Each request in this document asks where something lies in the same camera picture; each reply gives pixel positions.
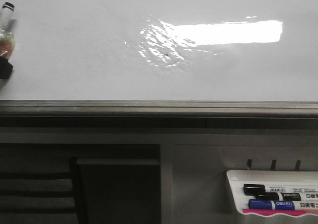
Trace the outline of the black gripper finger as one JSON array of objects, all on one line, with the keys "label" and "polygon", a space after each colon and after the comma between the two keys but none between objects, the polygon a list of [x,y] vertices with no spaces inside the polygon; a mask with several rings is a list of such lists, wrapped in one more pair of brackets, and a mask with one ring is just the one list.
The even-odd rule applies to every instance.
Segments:
[{"label": "black gripper finger", "polygon": [[0,57],[0,79],[9,79],[13,70],[13,65],[8,59]]}]

